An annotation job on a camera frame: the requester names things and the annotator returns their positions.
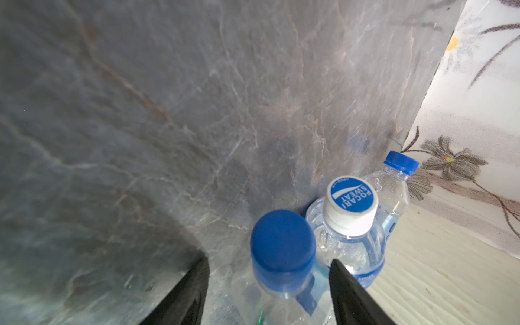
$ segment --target blue bottle cap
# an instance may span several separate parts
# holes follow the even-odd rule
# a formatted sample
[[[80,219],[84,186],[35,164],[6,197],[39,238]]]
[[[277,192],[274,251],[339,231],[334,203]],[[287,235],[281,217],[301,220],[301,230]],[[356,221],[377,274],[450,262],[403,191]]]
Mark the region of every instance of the blue bottle cap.
[[[251,234],[251,258],[258,281],[276,292],[305,284],[316,260],[316,239],[300,215],[276,210],[263,216]]]
[[[384,164],[399,172],[412,176],[419,167],[419,162],[397,151],[390,151]]]

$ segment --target beige floor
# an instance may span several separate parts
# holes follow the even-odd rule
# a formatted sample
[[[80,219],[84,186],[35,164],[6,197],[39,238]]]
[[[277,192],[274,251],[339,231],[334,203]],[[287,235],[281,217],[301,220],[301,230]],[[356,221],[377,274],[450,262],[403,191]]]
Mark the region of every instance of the beige floor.
[[[520,260],[417,206],[368,291],[398,325],[520,324]]]

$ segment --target pocari sweat logo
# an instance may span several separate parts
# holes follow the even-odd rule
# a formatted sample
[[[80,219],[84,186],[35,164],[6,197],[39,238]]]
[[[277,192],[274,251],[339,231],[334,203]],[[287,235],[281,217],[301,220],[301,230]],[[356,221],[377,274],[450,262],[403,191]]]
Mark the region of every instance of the pocari sweat logo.
[[[367,184],[355,178],[335,181],[330,195],[337,205],[350,212],[363,212],[374,203],[374,195]]]

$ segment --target pocari sweat bottle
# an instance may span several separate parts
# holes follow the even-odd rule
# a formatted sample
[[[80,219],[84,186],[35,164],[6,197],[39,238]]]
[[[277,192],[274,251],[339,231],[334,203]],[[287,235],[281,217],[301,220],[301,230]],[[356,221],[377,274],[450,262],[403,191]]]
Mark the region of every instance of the pocari sweat bottle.
[[[360,178],[342,176],[307,209],[317,258],[327,266],[339,259],[364,288],[374,282],[385,262],[383,228],[374,219],[377,207],[372,186]]]
[[[384,168],[363,177],[378,193],[379,205],[375,217],[385,231],[388,240],[410,204],[406,180],[415,173],[419,162],[402,153],[390,151],[384,161]]]
[[[316,264],[316,240],[300,215],[273,211],[251,233],[251,259],[231,280],[245,325],[323,325],[332,310],[329,270]]]

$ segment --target gray flower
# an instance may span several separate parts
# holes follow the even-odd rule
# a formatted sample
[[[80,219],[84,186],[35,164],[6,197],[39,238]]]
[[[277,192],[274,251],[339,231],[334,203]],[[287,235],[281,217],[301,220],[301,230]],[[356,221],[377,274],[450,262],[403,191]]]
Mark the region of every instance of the gray flower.
[[[433,156],[423,162],[423,169],[442,171],[442,177],[450,181],[474,181],[480,173],[479,166],[487,164],[487,161],[471,154],[471,150],[468,148],[459,153],[453,153],[450,149],[450,141],[449,137],[440,136],[437,142],[426,140],[421,145],[422,149]]]
[[[428,177],[423,175],[413,175],[406,183],[408,184],[410,196],[419,201],[424,200],[423,193],[428,194],[433,189],[432,182],[430,182]]]
[[[510,7],[520,8],[520,0],[499,0],[501,3]]]

